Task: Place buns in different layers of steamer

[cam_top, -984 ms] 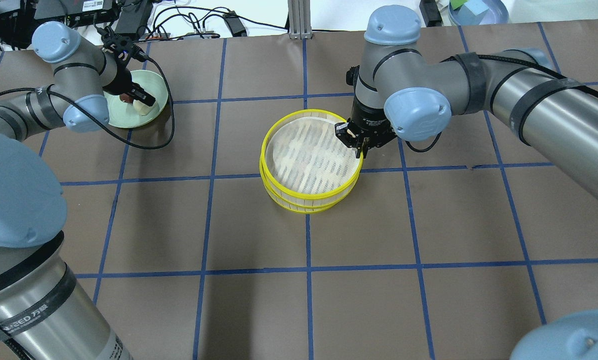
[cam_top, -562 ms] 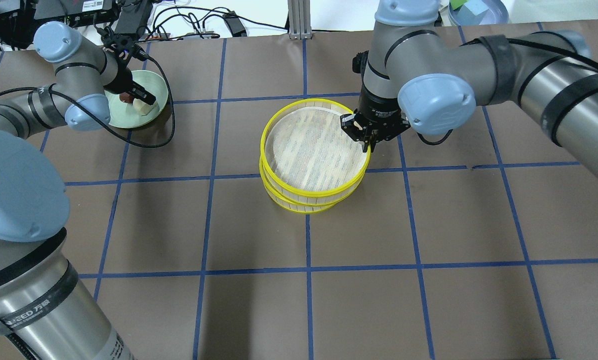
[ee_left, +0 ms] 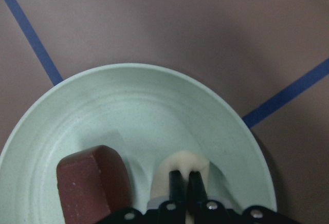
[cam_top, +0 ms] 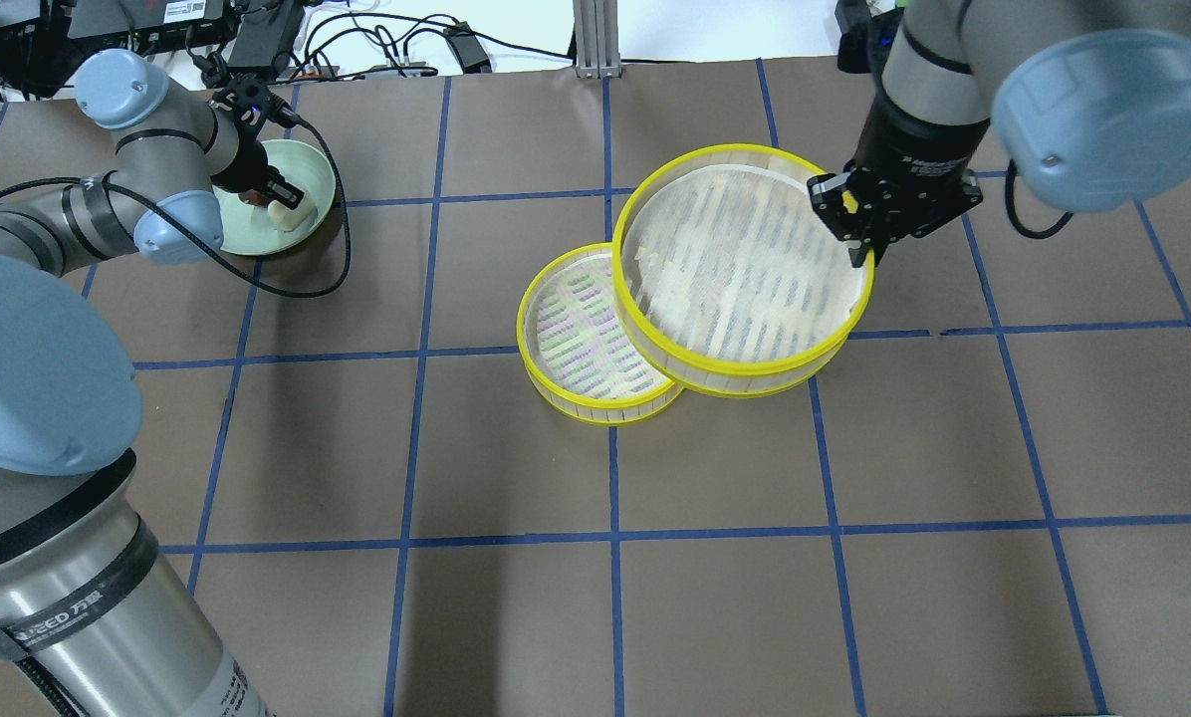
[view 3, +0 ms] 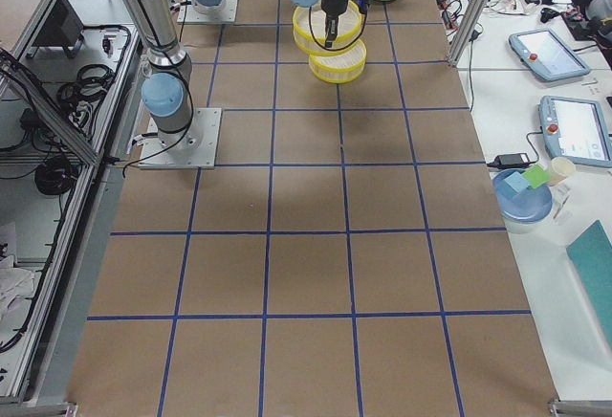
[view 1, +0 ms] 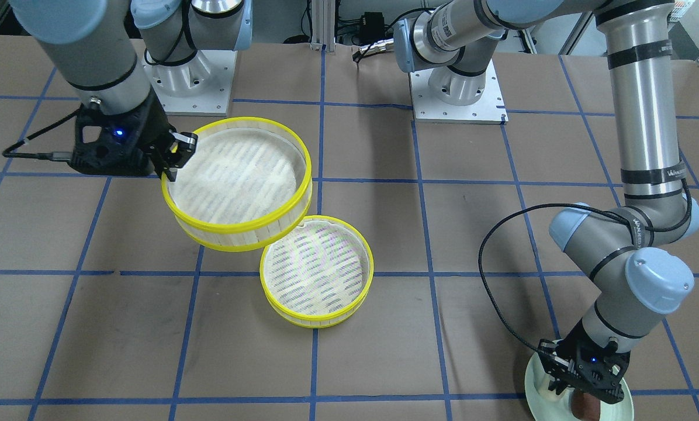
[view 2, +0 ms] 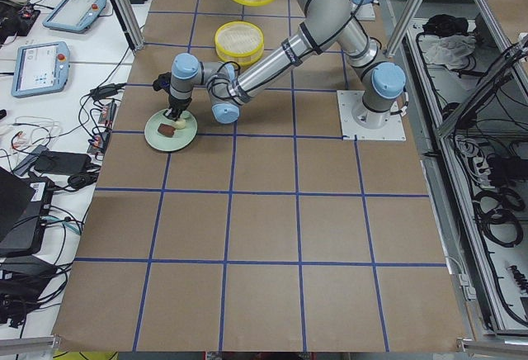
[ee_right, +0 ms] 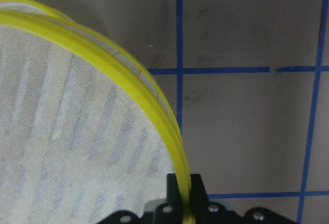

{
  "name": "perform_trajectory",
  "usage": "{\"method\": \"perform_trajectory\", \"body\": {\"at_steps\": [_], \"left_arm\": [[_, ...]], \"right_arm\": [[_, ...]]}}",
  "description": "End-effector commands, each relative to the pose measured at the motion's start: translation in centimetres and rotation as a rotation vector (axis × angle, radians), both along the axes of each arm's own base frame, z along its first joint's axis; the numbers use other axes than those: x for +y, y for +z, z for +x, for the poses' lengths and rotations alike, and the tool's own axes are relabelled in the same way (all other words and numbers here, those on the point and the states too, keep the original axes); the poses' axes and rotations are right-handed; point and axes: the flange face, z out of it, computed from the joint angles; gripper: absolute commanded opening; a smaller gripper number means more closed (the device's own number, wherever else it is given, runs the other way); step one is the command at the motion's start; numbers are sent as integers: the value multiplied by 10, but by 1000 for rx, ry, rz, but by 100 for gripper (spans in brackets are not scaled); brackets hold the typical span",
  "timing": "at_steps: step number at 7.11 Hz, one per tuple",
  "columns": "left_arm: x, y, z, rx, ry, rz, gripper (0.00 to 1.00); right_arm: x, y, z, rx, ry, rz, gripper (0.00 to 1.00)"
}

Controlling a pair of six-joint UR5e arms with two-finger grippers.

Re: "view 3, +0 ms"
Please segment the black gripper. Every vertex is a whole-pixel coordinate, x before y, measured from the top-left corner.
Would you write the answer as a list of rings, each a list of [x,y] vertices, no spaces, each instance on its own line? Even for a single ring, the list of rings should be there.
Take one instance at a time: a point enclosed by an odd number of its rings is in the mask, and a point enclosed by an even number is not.
[[[334,11],[325,13],[324,49],[331,49],[338,37],[339,14]]]

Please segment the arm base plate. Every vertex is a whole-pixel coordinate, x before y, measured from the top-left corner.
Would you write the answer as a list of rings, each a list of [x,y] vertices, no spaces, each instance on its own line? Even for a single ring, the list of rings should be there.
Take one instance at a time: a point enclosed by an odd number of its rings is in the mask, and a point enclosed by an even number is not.
[[[238,0],[183,0],[178,22],[191,25],[233,24]]]
[[[186,136],[169,148],[181,138],[181,133],[159,132],[156,122],[150,118],[147,131],[157,136],[144,141],[137,167],[157,170],[214,168],[221,120],[221,108],[196,108]]]

